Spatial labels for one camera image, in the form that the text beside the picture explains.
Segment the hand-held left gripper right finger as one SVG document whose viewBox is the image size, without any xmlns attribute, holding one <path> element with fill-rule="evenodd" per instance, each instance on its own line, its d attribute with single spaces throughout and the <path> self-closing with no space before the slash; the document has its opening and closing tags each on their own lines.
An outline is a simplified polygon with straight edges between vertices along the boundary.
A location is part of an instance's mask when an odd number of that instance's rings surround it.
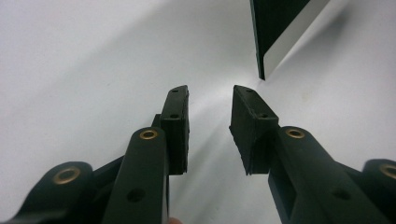
<svg viewBox="0 0 396 224">
<path fill-rule="evenodd" d="M 260 95 L 238 85 L 230 131 L 246 173 L 268 175 L 283 224 L 390 224 L 389 160 L 347 167 L 310 132 L 279 126 Z"/>
</svg>

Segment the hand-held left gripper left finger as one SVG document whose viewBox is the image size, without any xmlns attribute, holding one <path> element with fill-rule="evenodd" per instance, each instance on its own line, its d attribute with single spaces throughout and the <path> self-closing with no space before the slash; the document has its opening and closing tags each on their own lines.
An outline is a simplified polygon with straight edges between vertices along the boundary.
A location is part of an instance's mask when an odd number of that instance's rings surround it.
<svg viewBox="0 0 396 224">
<path fill-rule="evenodd" d="M 149 127 L 133 133 L 101 224 L 169 224 L 169 177 L 188 169 L 189 90 L 175 87 Z"/>
</svg>

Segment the black square board white edges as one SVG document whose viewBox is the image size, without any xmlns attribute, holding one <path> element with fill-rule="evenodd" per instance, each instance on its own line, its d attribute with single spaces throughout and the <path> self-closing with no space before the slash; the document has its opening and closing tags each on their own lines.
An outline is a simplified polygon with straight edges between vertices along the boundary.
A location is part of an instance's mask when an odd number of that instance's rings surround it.
<svg viewBox="0 0 396 224">
<path fill-rule="evenodd" d="M 250 0 L 259 78 L 276 70 L 330 0 Z"/>
</svg>

